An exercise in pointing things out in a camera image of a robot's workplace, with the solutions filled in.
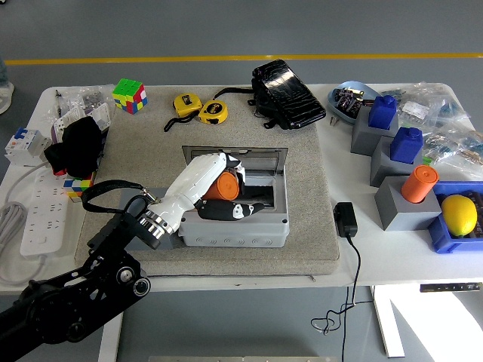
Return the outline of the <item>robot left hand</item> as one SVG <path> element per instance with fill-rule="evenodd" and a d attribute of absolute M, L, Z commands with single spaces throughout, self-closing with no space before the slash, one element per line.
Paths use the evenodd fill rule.
<path fill-rule="evenodd" d="M 184 213 L 193 209 L 198 211 L 202 219 L 215 221 L 238 221 L 261 211 L 264 208 L 261 203 L 240 204 L 229 200 L 202 199 L 227 169 L 241 174 L 241 179 L 235 180 L 238 184 L 245 182 L 242 162 L 231 155 L 221 152 L 193 158 L 165 196 L 146 208 L 144 227 L 159 238 L 178 230 Z"/>

